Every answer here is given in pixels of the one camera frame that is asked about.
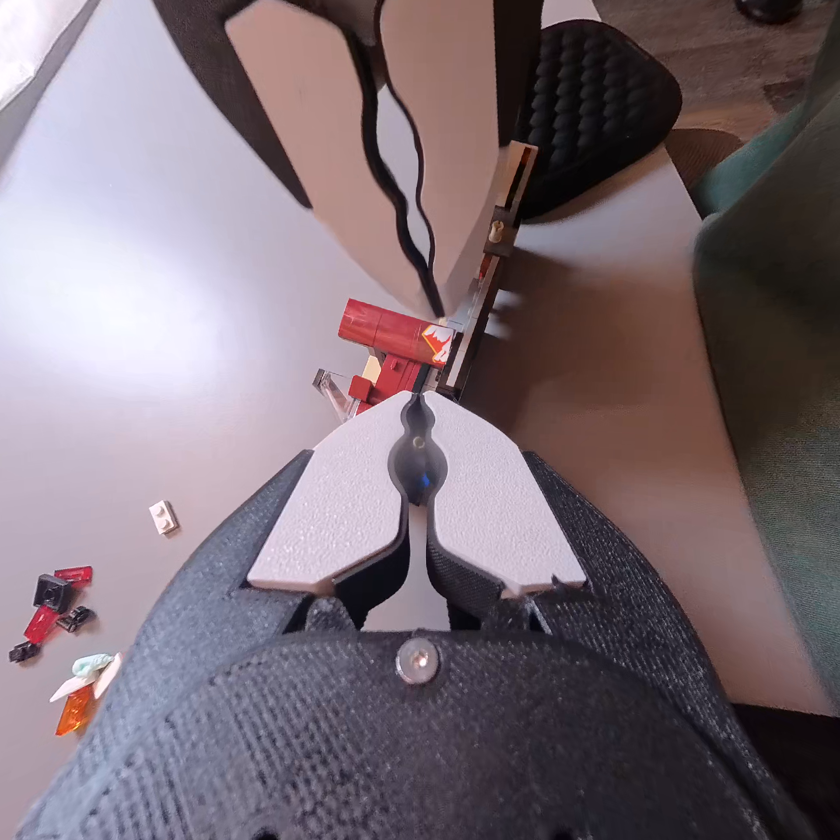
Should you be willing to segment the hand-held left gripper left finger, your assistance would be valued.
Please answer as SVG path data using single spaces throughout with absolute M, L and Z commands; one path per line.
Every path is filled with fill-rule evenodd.
M 335 428 L 312 450 L 247 574 L 260 590 L 333 592 L 406 536 L 394 452 L 415 394 L 399 392 Z

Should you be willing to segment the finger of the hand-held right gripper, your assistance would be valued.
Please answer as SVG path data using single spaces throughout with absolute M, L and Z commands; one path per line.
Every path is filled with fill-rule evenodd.
M 386 1 L 380 32 L 392 87 L 421 145 L 432 273 L 452 316 L 480 267 L 504 163 L 498 139 L 494 4 Z
M 406 198 L 379 151 L 363 41 L 340 18 L 293 2 L 253 2 L 225 29 L 315 218 L 395 299 L 442 317 Z

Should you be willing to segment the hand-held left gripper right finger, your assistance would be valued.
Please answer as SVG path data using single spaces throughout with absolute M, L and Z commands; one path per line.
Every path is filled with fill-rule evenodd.
M 445 467 L 430 503 L 433 546 L 499 584 L 502 597 L 582 587 L 586 574 L 520 448 L 435 392 L 423 403 Z

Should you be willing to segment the red toy brick truck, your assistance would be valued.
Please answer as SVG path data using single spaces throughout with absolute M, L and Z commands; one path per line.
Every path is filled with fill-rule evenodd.
M 345 377 L 319 370 L 313 381 L 341 424 L 399 392 L 436 392 L 460 403 L 487 329 L 502 267 L 516 243 L 521 205 L 538 155 L 534 144 L 511 142 L 484 252 L 454 316 L 432 322 L 347 301 L 339 337 L 366 348 L 364 371 Z

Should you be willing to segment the grey desk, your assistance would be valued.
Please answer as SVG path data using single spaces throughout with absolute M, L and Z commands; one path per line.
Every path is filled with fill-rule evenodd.
M 467 405 L 647 555 L 733 699 L 830 711 L 718 410 L 674 165 L 658 150 L 572 206 L 521 231 L 511 332 L 483 342 Z M 363 360 L 337 337 L 350 297 L 394 305 L 211 105 L 151 2 L 102 2 L 2 169 L 3 711 L 51 739 L 72 659 L 124 648 L 216 525 L 335 428 L 311 382 Z M 84 565 L 69 611 L 98 618 L 10 663 L 38 577 Z

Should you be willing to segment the person in green sweatshirt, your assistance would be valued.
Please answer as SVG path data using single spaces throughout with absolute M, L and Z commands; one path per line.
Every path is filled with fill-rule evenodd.
M 831 708 L 839 687 L 839 14 L 800 103 L 709 170 L 693 280 L 751 513 Z

